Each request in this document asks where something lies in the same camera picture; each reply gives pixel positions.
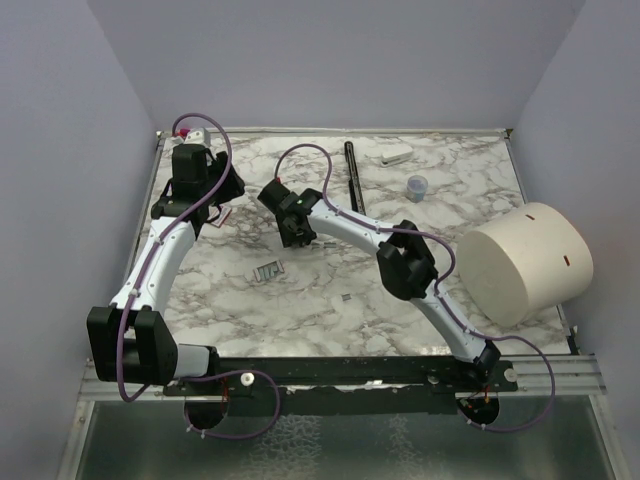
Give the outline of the white stapler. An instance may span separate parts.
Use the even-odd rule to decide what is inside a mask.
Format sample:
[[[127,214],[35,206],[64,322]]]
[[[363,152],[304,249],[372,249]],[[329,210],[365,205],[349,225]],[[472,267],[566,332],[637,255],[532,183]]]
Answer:
[[[380,156],[380,165],[390,167],[404,163],[413,157],[414,149],[410,146],[396,146],[386,149]]]

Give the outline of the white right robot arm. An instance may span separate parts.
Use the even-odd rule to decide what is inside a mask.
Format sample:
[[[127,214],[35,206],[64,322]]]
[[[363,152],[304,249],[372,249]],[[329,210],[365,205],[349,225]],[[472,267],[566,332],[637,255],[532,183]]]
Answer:
[[[481,391],[494,381],[499,349],[475,329],[440,284],[435,258],[413,223],[379,222],[340,209],[316,190],[298,195],[278,180],[269,182],[258,200],[275,215],[284,247],[306,246],[324,234],[373,256],[387,292],[412,303],[446,341],[461,364],[461,383]]]

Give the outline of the staple box tray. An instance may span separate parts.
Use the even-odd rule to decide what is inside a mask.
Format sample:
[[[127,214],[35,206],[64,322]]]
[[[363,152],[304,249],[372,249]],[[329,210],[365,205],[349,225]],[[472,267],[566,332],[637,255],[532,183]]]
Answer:
[[[279,260],[271,261],[256,267],[254,276],[257,282],[268,282],[285,273],[283,264]]]

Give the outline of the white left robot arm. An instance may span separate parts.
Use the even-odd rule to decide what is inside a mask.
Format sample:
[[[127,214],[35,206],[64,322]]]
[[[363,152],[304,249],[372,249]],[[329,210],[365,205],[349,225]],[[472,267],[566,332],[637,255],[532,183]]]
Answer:
[[[94,307],[87,330],[97,376],[105,382],[166,386],[186,378],[206,395],[220,385],[212,347],[177,343],[164,321],[174,280],[210,210],[244,195],[228,155],[188,137],[171,156],[172,176],[151,207],[144,248],[120,291]]]

